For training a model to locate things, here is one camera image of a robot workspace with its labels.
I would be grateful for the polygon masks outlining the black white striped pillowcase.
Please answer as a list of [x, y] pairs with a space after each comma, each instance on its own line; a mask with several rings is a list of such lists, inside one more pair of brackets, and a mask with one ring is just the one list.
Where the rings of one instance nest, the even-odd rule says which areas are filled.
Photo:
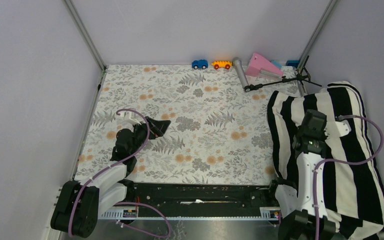
[[307, 110], [329, 121], [349, 116], [350, 133], [326, 140], [323, 196], [327, 217], [349, 240], [384, 240], [384, 186], [373, 158], [374, 150], [362, 96], [347, 81], [330, 83], [318, 93], [292, 97], [275, 91], [267, 105], [273, 141], [272, 160], [278, 178], [298, 184], [293, 138]]

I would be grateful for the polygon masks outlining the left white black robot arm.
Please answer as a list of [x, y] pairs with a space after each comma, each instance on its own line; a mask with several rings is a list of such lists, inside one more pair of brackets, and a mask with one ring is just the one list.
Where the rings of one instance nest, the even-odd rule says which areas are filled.
[[155, 120], [146, 116], [142, 121], [129, 118], [133, 129], [116, 133], [107, 166], [82, 180], [69, 180], [61, 188], [50, 219], [53, 230], [87, 238], [96, 227], [98, 218], [116, 203], [132, 204], [135, 192], [131, 182], [124, 183], [137, 163], [136, 154], [149, 140], [163, 137], [170, 120]]

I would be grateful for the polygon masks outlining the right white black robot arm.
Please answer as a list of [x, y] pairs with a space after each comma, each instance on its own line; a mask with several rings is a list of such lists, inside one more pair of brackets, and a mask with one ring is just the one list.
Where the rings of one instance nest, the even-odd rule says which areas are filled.
[[325, 114], [306, 111], [291, 145], [298, 169], [297, 188], [281, 180], [266, 193], [271, 205], [280, 205], [280, 240], [330, 240], [336, 233], [324, 203], [322, 161], [327, 149], [326, 126]]

